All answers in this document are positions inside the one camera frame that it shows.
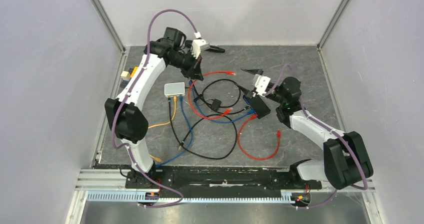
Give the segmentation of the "white network switch box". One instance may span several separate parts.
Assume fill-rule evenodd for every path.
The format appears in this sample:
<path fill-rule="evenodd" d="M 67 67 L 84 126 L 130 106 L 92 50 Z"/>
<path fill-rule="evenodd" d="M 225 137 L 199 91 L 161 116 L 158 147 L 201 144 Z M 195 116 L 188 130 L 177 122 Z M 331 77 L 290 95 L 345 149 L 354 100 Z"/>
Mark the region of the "white network switch box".
<path fill-rule="evenodd" d="M 164 95 L 166 97 L 184 96 L 186 86 L 184 82 L 167 83 L 164 85 Z"/>

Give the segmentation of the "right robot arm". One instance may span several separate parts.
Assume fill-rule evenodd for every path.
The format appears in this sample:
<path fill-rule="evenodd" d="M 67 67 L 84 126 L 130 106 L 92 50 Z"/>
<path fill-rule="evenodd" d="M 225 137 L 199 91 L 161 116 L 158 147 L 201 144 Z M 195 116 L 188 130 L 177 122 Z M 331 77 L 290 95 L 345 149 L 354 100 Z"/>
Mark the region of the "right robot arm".
<path fill-rule="evenodd" d="M 265 76 L 262 69 L 245 69 L 253 75 L 253 89 L 239 89 L 249 99 L 267 98 L 278 103 L 275 111 L 279 122 L 301 133 L 322 150 L 321 161 L 306 159 L 291 165 L 290 184 L 301 188 L 308 181 L 316 180 L 328 182 L 337 190 L 348 186 L 366 190 L 367 179 L 374 171 L 362 136 L 356 131 L 334 128 L 313 116 L 302 103 L 300 80 L 284 77 L 288 67 L 283 66 L 275 82 Z"/>

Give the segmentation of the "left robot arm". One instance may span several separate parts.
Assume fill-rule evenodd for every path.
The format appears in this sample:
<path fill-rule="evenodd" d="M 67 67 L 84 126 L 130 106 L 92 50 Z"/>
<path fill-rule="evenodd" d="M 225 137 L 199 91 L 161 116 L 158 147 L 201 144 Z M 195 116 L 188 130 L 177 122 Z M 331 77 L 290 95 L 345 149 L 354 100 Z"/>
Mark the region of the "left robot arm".
<path fill-rule="evenodd" d="M 156 165 L 148 152 L 145 136 L 148 121 L 142 114 L 144 102 L 153 84 L 167 66 L 180 69 L 182 75 L 192 80 L 203 80 L 201 53 L 209 48 L 199 31 L 194 32 L 191 50 L 181 51 L 184 33 L 166 28 L 164 36 L 148 41 L 142 61 L 124 90 L 104 104 L 109 128 L 127 149 L 132 168 L 139 172 L 138 182 L 145 188 L 156 184 L 157 175 L 151 171 Z"/>

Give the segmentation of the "black power adapter with cord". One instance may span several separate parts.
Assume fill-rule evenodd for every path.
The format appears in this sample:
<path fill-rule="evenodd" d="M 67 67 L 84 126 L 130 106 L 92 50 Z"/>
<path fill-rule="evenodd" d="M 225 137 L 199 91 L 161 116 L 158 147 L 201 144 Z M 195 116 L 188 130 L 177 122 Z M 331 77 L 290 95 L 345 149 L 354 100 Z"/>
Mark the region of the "black power adapter with cord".
<path fill-rule="evenodd" d="M 212 111 L 217 111 L 221 106 L 221 100 L 219 99 L 208 99 L 206 100 L 202 94 L 198 95 L 194 98 L 194 102 L 197 103 L 201 101 L 203 104 L 205 104 L 207 107 L 209 107 Z"/>

